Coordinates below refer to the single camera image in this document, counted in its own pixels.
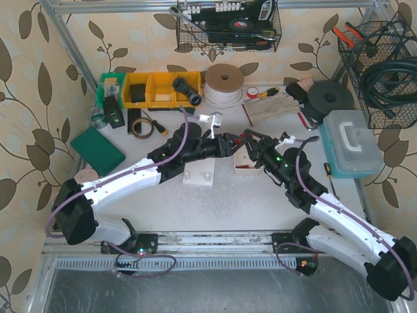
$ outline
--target black wire mesh basket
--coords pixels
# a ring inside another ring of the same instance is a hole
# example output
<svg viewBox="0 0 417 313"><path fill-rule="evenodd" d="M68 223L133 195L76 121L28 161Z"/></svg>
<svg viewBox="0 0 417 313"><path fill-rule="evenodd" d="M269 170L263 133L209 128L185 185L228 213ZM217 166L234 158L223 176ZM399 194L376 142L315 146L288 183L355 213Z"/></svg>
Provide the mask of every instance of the black wire mesh basket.
<svg viewBox="0 0 417 313"><path fill-rule="evenodd" d="M190 8L198 8L200 14L192 14L191 21L197 23L205 31L200 31L191 25L177 18L177 50L178 52L201 51L206 54L213 62L217 55L224 54L224 51L236 52L276 52L281 40L281 22L278 12L278 4L275 2L269 19L263 21L248 21L245 17L239 18L243 10L241 2L227 2L235 8L233 11L225 12L231 17L219 18L217 22L213 20L205 21L201 13L212 12L217 14L216 5L219 2L178 2L178 9L181 12L189 11ZM251 27L248 31L241 31L239 26Z"/></svg>
<svg viewBox="0 0 417 313"><path fill-rule="evenodd" d="M365 97L367 94L364 92L362 74L370 66L387 59L402 60L410 57L409 50L416 49L417 45L411 40L405 42L404 34L414 38L416 35L399 12L389 22L367 22L356 28L364 35L364 39L360 40L350 31L346 31L343 34L354 43L355 47L350 48L338 38L338 48L368 128L411 127L417 122L417 77L400 72L385 74L374 85L384 97L394 98L414 93L416 96L412 101L395 107L389 102L381 101L383 109L381 110L381 107L375 107L369 98Z"/></svg>

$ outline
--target red and white tape roll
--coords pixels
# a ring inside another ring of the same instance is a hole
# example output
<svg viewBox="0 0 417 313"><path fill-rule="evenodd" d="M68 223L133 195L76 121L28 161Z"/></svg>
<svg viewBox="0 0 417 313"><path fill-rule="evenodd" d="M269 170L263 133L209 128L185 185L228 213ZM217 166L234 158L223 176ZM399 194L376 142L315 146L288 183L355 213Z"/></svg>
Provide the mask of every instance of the red and white tape roll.
<svg viewBox="0 0 417 313"><path fill-rule="evenodd" d="M254 99L254 98L258 97L258 89L256 89L255 87L250 87L248 89L247 95L248 95L248 98L250 98L250 99Z"/></svg>

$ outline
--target beige glove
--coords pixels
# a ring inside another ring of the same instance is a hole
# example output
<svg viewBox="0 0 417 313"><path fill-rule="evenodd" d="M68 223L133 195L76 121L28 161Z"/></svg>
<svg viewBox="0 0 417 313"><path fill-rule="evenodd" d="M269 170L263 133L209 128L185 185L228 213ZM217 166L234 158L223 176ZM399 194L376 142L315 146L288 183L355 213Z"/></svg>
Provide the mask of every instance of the beige glove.
<svg viewBox="0 0 417 313"><path fill-rule="evenodd" d="M274 96L245 103L242 106L251 126L270 119L277 119L281 115L300 111L298 101L287 93L277 93Z"/></svg>

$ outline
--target workbench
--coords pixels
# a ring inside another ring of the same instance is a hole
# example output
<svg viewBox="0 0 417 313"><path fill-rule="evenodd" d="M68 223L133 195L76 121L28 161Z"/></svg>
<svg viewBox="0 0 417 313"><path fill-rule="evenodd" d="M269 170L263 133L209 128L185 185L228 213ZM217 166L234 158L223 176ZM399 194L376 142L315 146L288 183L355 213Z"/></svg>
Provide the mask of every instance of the workbench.
<svg viewBox="0 0 417 313"><path fill-rule="evenodd" d="M297 114L284 115L250 127L241 105L230 110L217 110L204 102L195 114L223 113L223 122L216 133L242 134L245 128L279 138L282 132L299 139L320 135L318 130L307 131ZM127 110L123 110L127 121ZM100 132L125 155L113 172L135 164L155 148L163 145L184 122L181 112L151 112L151 117L164 125L168 136L156 130L147 140L127 135L126 127L112 129L110 125ZM311 162L311 176L331 192L323 163L326 162L323 143L309 143L304 151ZM184 185L182 174L158 186L134 192L110 209L109 216L128 218L138 231L267 231L290 230L307 214L293 207L285 189L276 186L264 173L257 176L239 176L233 168L233 156L216 159L213 186ZM333 179L341 202L357 215L364 217L362 205L353 179Z"/></svg>

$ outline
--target red logo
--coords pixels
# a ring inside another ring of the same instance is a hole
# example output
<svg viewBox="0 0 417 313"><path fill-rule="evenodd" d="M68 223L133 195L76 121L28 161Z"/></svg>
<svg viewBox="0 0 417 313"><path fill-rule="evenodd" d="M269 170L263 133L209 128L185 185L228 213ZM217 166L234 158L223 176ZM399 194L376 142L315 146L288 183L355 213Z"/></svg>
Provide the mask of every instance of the red logo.
<svg viewBox="0 0 417 313"><path fill-rule="evenodd" d="M246 26L248 26L248 24L245 22L236 22L235 26L239 28L245 28Z"/></svg>

